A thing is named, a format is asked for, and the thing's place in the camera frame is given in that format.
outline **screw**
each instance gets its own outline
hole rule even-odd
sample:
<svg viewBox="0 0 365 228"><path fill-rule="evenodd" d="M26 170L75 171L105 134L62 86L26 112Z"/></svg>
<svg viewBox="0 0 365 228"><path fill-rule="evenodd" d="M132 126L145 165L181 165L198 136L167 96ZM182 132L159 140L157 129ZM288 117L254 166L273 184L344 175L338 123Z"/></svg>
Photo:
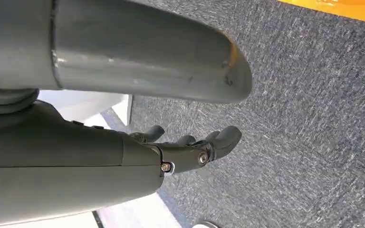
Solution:
<svg viewBox="0 0 365 228"><path fill-rule="evenodd" d="M163 163L161 166L161 169L163 172L169 172L171 170L171 164L170 163Z"/></svg>
<svg viewBox="0 0 365 228"><path fill-rule="evenodd" d="M206 162L208 162L208 154L206 152L201 152L198 155L198 162L201 165L206 164Z"/></svg>

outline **gray carpet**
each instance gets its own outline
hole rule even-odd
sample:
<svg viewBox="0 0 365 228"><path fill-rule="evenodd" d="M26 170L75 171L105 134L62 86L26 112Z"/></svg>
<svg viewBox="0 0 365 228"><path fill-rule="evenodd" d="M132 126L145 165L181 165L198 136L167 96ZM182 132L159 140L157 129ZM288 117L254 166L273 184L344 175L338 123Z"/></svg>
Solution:
<svg viewBox="0 0 365 228"><path fill-rule="evenodd" d="M228 157L165 180L188 223L365 227L365 22L275 0L151 3L225 31L255 79L233 105L134 97L132 127L160 124L163 140L243 131Z"/></svg>

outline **gray plastic casing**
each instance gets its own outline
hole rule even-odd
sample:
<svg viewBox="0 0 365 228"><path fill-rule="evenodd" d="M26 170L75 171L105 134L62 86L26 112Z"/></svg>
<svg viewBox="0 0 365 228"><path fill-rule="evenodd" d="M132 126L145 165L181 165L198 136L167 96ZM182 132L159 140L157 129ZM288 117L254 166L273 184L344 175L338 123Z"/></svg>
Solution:
<svg viewBox="0 0 365 228"><path fill-rule="evenodd" d="M123 132L68 122L50 104L0 115L0 225L154 193L161 156Z"/></svg>
<svg viewBox="0 0 365 228"><path fill-rule="evenodd" d="M125 0L0 0L0 89L237 102L244 55L221 32Z"/></svg>

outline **orange object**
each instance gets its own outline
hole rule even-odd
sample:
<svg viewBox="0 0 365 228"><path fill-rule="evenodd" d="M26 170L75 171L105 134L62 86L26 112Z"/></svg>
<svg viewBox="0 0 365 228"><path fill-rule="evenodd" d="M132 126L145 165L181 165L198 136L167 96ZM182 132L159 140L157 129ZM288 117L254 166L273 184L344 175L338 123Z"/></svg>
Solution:
<svg viewBox="0 0 365 228"><path fill-rule="evenodd" d="M279 0L281 2L365 21L365 0Z"/></svg>

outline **prosthetic hand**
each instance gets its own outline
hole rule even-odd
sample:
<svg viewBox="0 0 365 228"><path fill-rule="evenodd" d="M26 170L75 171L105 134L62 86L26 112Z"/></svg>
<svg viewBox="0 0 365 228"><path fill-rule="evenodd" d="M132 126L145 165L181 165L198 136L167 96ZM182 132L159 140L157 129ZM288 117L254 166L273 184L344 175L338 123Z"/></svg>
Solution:
<svg viewBox="0 0 365 228"><path fill-rule="evenodd" d="M205 140L183 136L154 143L146 133L86 127L65 121L48 103L0 115L0 225L60 217L154 193L164 176L198 169L226 156L241 133L236 127Z"/></svg>

